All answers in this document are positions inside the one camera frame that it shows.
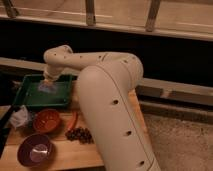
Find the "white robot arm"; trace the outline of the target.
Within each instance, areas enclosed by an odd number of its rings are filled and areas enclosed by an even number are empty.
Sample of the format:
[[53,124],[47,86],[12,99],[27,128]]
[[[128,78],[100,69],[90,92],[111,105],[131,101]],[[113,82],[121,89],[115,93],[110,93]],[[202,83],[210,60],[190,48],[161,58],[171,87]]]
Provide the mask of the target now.
[[67,45],[44,52],[44,78],[79,71],[76,91],[80,109],[106,171],[161,171],[129,101],[128,93],[143,76],[139,58],[125,52],[75,53]]

